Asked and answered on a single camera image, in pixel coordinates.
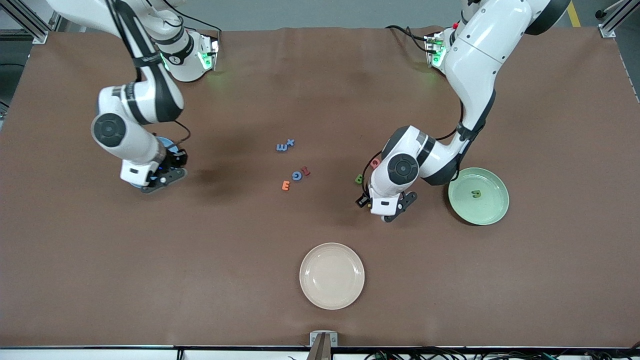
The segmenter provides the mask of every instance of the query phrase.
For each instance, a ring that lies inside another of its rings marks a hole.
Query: table surface
[[[640,336],[638,104],[595,28],[524,37],[463,167],[506,183],[486,227],[446,187],[384,224],[355,177],[393,131],[432,136],[459,102],[424,53],[383,29],[225,33],[216,72],[179,83],[188,177],[143,195],[90,135],[98,91],[134,77],[119,39],[34,46],[0,133],[0,345],[629,346]],[[173,139],[179,126],[147,127]],[[286,153],[277,143],[294,138]],[[280,187],[302,166],[311,174]],[[326,311],[298,270],[321,243],[366,272]]]

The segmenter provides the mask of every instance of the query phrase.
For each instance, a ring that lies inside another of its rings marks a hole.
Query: metal frame
[[[0,0],[0,8],[4,9],[11,18],[33,36],[34,44],[46,43],[49,32],[59,25],[60,16],[57,13],[54,13],[49,20],[52,23],[50,26],[22,0]]]
[[[600,35],[603,38],[614,38],[614,30],[622,24],[640,6],[640,0],[624,0],[622,4],[608,16],[604,22],[598,25]]]

